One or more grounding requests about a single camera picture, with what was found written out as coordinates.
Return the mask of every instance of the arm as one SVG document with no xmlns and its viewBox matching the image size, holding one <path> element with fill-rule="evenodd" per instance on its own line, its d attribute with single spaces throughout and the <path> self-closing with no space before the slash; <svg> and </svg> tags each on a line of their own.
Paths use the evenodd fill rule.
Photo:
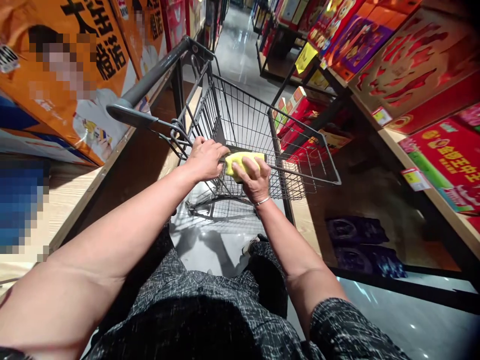
<svg viewBox="0 0 480 360">
<path fill-rule="evenodd" d="M 243 180 L 243 189 L 253 203 L 269 196 L 270 167 L 256 157 L 260 165 L 247 157 L 243 164 L 248 173 L 237 164 L 234 170 Z M 298 230 L 270 199 L 256 208 L 270 245 L 286 276 L 286 286 L 295 307 L 303 333 L 310 337 L 310 322 L 315 307 L 329 298 L 348 300 L 335 275 L 312 249 Z"/>
<path fill-rule="evenodd" d="M 0 308 L 0 346 L 78 358 L 125 277 L 182 199 L 216 178 L 229 150 L 195 139 L 187 162 L 93 223 L 20 279 Z"/>
</svg>

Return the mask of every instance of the forearm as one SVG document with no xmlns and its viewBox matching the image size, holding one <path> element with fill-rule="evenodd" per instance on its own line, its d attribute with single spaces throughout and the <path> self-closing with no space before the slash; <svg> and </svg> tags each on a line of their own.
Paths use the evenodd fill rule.
<svg viewBox="0 0 480 360">
<path fill-rule="evenodd" d="M 93 223 L 48 260 L 102 278 L 124 278 L 195 183 L 186 167 L 176 168 Z"/>
<path fill-rule="evenodd" d="M 315 307 L 328 298 L 348 298 L 322 258 L 272 200 L 259 205 L 257 212 L 285 272 L 288 294 L 308 338 Z"/>
</svg>

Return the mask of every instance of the bracelet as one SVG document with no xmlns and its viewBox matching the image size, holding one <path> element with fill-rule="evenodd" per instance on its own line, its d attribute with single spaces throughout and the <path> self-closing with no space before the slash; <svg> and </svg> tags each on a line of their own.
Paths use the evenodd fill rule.
<svg viewBox="0 0 480 360">
<path fill-rule="evenodd" d="M 254 203 L 253 206 L 256 207 L 256 206 L 258 206 L 258 205 L 260 205 L 260 204 L 263 204 L 264 202 L 266 202 L 266 201 L 268 201 L 268 200 L 270 200 L 270 196 L 267 196 L 266 199 L 264 199 L 264 200 L 262 200 L 262 201 L 260 201 L 260 202 Z"/>
</svg>

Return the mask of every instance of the wrist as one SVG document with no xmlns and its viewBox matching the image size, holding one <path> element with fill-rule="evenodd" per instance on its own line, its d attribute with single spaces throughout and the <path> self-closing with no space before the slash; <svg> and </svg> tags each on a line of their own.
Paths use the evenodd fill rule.
<svg viewBox="0 0 480 360">
<path fill-rule="evenodd" d="M 191 166 L 188 163 L 178 166 L 175 168 L 174 172 L 179 174 L 182 183 L 185 183 L 192 188 L 200 182 L 199 172 L 194 169 L 194 166 Z"/>
</svg>

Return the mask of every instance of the price tag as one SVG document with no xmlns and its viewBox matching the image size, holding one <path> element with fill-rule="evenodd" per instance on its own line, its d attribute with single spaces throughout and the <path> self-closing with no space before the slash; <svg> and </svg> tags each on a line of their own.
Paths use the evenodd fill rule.
<svg viewBox="0 0 480 360">
<path fill-rule="evenodd" d="M 380 126 L 386 125 L 392 121 L 390 114 L 381 106 L 372 112 L 371 115 Z"/>
<path fill-rule="evenodd" d="M 424 175 L 416 167 L 403 170 L 401 174 L 414 191 L 422 191 L 432 188 Z"/>
<path fill-rule="evenodd" d="M 326 68 L 329 67 L 329 66 L 327 65 L 327 60 L 325 60 L 325 58 L 323 58 L 323 59 L 321 60 L 320 67 L 321 67 L 322 70 L 325 70 Z"/>
<path fill-rule="evenodd" d="M 300 55 L 298 55 L 298 59 L 295 61 L 296 71 L 299 74 L 303 73 L 310 64 L 310 61 L 312 61 L 314 56 L 318 53 L 319 52 L 312 45 L 310 45 L 309 42 L 307 42 Z"/>
</svg>

